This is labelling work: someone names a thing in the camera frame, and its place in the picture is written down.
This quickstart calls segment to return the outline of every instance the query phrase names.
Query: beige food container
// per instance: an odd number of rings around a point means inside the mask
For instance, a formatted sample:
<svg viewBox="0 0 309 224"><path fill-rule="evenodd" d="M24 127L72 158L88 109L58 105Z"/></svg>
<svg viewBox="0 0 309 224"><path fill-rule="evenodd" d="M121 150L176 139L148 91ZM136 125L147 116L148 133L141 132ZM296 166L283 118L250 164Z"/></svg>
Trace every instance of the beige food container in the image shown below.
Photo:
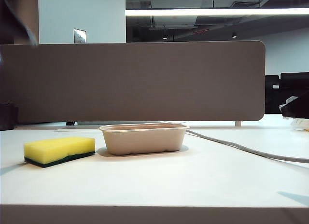
<svg viewBox="0 0 309 224"><path fill-rule="evenodd" d="M113 155L177 151L189 126L172 123L101 126L107 151Z"/></svg>

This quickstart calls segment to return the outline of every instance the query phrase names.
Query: cord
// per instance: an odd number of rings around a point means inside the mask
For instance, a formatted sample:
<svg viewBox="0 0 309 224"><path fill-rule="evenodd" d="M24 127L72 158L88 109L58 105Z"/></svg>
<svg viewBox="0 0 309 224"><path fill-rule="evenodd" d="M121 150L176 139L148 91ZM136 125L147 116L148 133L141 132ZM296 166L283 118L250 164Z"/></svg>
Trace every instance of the cord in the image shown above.
<svg viewBox="0 0 309 224"><path fill-rule="evenodd" d="M202 134L199 134L197 132L194 131L190 131L190 130L186 130L186 132L191 133L197 137L203 138L203 139L207 139L207 140L211 140L217 143L221 143L233 148L237 148L240 149L242 151L248 152L248 153L252 153L255 155L259 155L265 158L270 158L270 159L277 159L277 160L284 160L284 161L292 161L292 162L300 162L300 163L309 163L309 159L307 158L295 158L295 157L287 157L287 156L281 156L281 155L274 155L274 154L269 154L269 153L264 153L264 152L260 152L260 151L256 151L253 150L251 148L247 148L245 146L242 146L240 144L237 143L233 143L233 142L229 142L229 141L225 141L225 140L219 140L219 139L215 139L212 137L208 137L208 136L204 136Z"/></svg>

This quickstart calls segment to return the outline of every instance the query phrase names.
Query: sponge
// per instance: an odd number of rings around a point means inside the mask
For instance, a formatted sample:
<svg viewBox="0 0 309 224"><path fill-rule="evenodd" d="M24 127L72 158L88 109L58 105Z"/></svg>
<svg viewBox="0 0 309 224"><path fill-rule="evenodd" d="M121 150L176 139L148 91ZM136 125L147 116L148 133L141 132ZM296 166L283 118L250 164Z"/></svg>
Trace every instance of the sponge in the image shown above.
<svg viewBox="0 0 309 224"><path fill-rule="evenodd" d="M25 160L43 168L94 153L95 140L87 137L64 137L24 144Z"/></svg>

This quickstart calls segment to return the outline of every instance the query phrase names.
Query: desk divider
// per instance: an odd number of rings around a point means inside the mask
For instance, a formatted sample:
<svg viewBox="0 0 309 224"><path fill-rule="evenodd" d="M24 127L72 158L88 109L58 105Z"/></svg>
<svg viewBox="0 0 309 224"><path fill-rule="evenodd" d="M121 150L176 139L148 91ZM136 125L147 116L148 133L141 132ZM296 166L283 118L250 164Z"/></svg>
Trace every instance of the desk divider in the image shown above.
<svg viewBox="0 0 309 224"><path fill-rule="evenodd" d="M264 115L259 41L1 45L21 123L244 121Z"/></svg>

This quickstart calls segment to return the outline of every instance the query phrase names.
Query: exposed ceiling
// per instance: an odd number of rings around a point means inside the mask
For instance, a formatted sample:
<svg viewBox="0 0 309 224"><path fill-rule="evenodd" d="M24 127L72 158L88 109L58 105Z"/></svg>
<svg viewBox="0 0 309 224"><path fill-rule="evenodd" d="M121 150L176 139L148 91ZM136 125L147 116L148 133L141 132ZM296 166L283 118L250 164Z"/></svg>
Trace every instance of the exposed ceiling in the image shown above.
<svg viewBox="0 0 309 224"><path fill-rule="evenodd" d="M309 7L309 0L126 0L126 9L175 8L297 8ZM229 40L236 30L242 39L294 28L309 27L308 16L244 15L209 16L142 16L127 17L127 42Z"/></svg>

